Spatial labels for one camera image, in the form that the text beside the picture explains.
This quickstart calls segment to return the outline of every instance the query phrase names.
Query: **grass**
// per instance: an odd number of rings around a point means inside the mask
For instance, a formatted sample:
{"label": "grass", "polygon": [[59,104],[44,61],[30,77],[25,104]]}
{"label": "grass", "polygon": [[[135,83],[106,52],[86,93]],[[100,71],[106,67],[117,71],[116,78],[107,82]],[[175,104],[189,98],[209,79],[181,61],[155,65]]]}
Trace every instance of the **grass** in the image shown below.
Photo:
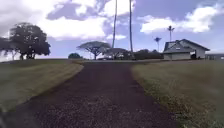
{"label": "grass", "polygon": [[59,85],[83,66],[73,60],[24,60],[0,63],[0,107],[4,111]]}
{"label": "grass", "polygon": [[145,92],[183,127],[224,127],[224,62],[163,62],[133,67]]}

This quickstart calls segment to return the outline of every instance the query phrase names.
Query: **white building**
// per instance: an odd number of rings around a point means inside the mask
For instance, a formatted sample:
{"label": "white building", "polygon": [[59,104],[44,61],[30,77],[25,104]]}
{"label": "white building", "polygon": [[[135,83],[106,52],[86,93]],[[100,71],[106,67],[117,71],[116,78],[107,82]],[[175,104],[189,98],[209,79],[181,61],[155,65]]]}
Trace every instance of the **white building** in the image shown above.
{"label": "white building", "polygon": [[206,51],[209,51],[209,49],[183,39],[166,42],[163,54],[165,60],[187,60],[191,59],[192,55],[195,55],[197,59],[204,59]]}

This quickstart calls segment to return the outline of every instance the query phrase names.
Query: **gravel path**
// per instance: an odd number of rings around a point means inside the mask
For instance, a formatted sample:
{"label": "gravel path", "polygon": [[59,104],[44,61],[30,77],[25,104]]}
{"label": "gravel path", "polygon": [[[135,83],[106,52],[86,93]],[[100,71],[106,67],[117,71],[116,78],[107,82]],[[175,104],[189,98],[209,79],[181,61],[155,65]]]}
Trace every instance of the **gravel path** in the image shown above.
{"label": "gravel path", "polygon": [[9,128],[175,128],[128,63],[86,63],[75,77],[7,113]]}

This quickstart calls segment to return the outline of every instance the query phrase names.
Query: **white cloud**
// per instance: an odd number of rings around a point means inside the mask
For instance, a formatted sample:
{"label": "white cloud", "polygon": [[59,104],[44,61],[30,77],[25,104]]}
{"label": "white cloud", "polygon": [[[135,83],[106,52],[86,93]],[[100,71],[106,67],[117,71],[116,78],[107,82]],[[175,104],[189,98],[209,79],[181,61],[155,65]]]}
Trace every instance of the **white cloud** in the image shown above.
{"label": "white cloud", "polygon": [[86,13],[86,11],[87,11],[87,7],[86,6],[80,6],[80,7],[78,7],[76,10],[75,10],[75,12],[76,12],[76,14],[79,16],[79,15],[81,15],[81,14],[85,14]]}
{"label": "white cloud", "polygon": [[221,5],[214,6],[199,6],[192,13],[187,13],[184,20],[174,21],[171,18],[155,18],[145,16],[139,18],[143,20],[141,32],[149,34],[153,31],[166,30],[172,25],[177,31],[191,31],[194,33],[205,32],[210,30],[213,22],[212,19],[220,14],[223,14],[224,8]]}
{"label": "white cloud", "polygon": [[173,27],[177,26],[176,23],[173,22],[169,17],[163,19],[163,18],[154,18],[152,16],[146,16],[139,19],[142,19],[146,22],[142,24],[141,32],[147,34],[157,30],[165,30],[170,25],[172,25]]}
{"label": "white cloud", "polygon": [[96,6],[97,1],[96,0],[72,0],[72,3],[93,8]]}
{"label": "white cloud", "polygon": [[80,5],[75,11],[77,15],[85,14],[87,8],[94,8],[97,6],[96,0],[72,0],[72,3]]}
{"label": "white cloud", "polygon": [[[136,4],[136,1],[132,1],[132,10],[134,10],[134,6]],[[117,15],[123,15],[129,13],[129,0],[118,0],[117,2]],[[100,15],[106,15],[106,16],[114,16],[115,14],[115,0],[108,1],[103,11],[100,13]]]}
{"label": "white cloud", "polygon": [[[125,35],[116,35],[116,37],[115,37],[116,40],[122,40],[122,39],[125,39],[125,38],[127,38]],[[107,39],[108,40],[113,39],[113,35],[112,34],[108,35]]]}
{"label": "white cloud", "polygon": [[105,21],[106,18],[103,17],[90,17],[83,21],[61,17],[57,20],[45,19],[39,25],[49,36],[56,39],[89,39],[105,36],[103,31]]}
{"label": "white cloud", "polygon": [[[80,6],[93,7],[95,0],[73,0]],[[48,14],[62,8],[70,0],[0,0],[0,36],[19,22],[31,22],[39,25],[47,34],[56,39],[87,39],[105,36],[103,27],[105,18],[89,17],[84,20],[47,19]]]}

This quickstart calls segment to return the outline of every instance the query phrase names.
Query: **wall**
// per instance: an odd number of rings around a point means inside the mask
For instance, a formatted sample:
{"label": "wall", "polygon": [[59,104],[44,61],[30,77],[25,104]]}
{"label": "wall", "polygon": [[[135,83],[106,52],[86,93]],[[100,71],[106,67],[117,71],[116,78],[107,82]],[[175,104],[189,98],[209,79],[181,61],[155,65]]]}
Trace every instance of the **wall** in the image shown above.
{"label": "wall", "polygon": [[164,54],[164,60],[189,60],[189,59],[191,59],[190,53]]}
{"label": "wall", "polygon": [[200,58],[205,58],[205,50],[201,47],[198,47],[198,46],[195,46],[195,45],[192,45],[192,44],[189,44],[189,43],[186,43],[184,41],[181,41],[180,42],[181,45],[183,45],[184,47],[188,46],[192,49],[195,49],[196,50],[196,55],[197,55],[197,58],[200,57]]}

